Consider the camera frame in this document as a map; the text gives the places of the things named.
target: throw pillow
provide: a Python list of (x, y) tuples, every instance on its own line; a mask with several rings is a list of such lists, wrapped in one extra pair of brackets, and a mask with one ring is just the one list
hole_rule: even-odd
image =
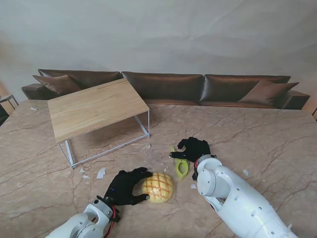
[(80, 88), (68, 75), (63, 75), (59, 77), (43, 77), (33, 75), (33, 77), (49, 90), (56, 93), (68, 94), (80, 91)]
[(239, 102), (273, 105), (274, 99), (282, 96), (299, 83), (272, 83), (260, 80)]

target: white wall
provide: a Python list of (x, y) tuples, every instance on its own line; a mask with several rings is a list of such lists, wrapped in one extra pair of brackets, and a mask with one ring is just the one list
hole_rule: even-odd
[(38, 68), (284, 74), (317, 89), (317, 0), (2, 0), (0, 80)]

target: white metal frame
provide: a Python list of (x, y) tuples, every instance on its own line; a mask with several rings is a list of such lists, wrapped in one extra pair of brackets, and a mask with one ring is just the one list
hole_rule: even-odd
[(80, 161), (80, 162), (74, 163), (73, 155), (72, 155), (72, 153), (71, 153), (71, 149), (70, 149), (68, 140), (65, 141), (65, 145), (66, 145), (66, 149), (67, 149), (67, 153), (68, 153), (69, 159), (67, 158), (66, 154), (64, 153), (64, 151), (63, 151), (63, 149), (61, 148), (61, 146), (60, 146), (59, 143), (58, 143), (58, 146), (59, 146), (60, 150), (62, 151), (64, 157), (66, 158), (67, 162), (68, 162), (69, 165), (71, 166), (71, 168), (74, 169), (76, 165), (78, 165), (78, 164), (80, 164), (80, 163), (87, 162), (87, 161), (89, 161), (89, 160), (91, 160), (91, 159), (93, 159), (93, 158), (95, 158), (95, 157), (97, 157), (97, 156), (99, 156), (99, 155), (103, 155), (103, 154), (108, 153), (108, 152), (110, 152), (110, 151), (112, 151), (112, 150), (119, 149), (119, 148), (121, 148), (121, 147), (123, 147), (123, 146), (125, 146), (125, 145), (127, 145), (127, 144), (130, 144), (130, 143), (132, 143), (132, 142), (134, 142), (134, 141), (136, 141), (136, 140), (142, 139), (142, 138), (144, 138), (144, 137), (148, 137), (148, 138), (149, 138), (149, 137), (150, 137), (150, 111), (148, 111), (148, 130), (145, 129), (145, 127), (144, 127), (143, 124), (141, 123), (141, 121), (140, 121), (140, 119), (138, 118), (138, 116), (134, 116), (134, 118), (135, 118), (135, 120), (138, 122), (138, 124), (140, 125), (140, 127), (141, 127), (141, 129), (143, 130), (143, 132), (144, 132), (145, 135), (142, 135), (142, 136), (140, 136), (140, 137), (138, 137), (138, 138), (135, 138), (135, 139), (133, 139), (133, 140), (130, 140), (130, 141), (124, 143), (124, 144), (118, 145), (118, 146), (116, 146), (116, 147), (114, 147), (114, 148), (112, 148), (112, 149), (103, 151), (103, 152), (100, 153), (100, 154), (94, 155), (94, 156), (92, 156), (92, 157), (90, 157), (90, 158), (87, 158), (87, 159), (85, 159), (85, 160), (82, 160), (82, 161)]

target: sofa armrest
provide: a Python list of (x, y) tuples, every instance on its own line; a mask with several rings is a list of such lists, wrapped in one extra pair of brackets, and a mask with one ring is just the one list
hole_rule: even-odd
[(295, 109), (300, 110), (307, 102), (310, 96), (305, 93), (300, 93), (297, 91), (290, 90), (285, 95), (279, 97), (274, 106), (279, 109)]
[(59, 96), (58, 93), (52, 92), (40, 83), (30, 84), (21, 89), (26, 97), (31, 100), (49, 100)]

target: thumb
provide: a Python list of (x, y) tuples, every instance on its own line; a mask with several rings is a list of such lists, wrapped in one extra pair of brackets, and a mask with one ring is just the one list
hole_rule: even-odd
[(148, 200), (150, 196), (148, 194), (141, 194), (140, 196), (133, 196), (131, 205), (136, 205), (140, 202), (143, 202), (145, 200)]
[(169, 156), (177, 159), (186, 159), (184, 152), (170, 152)]

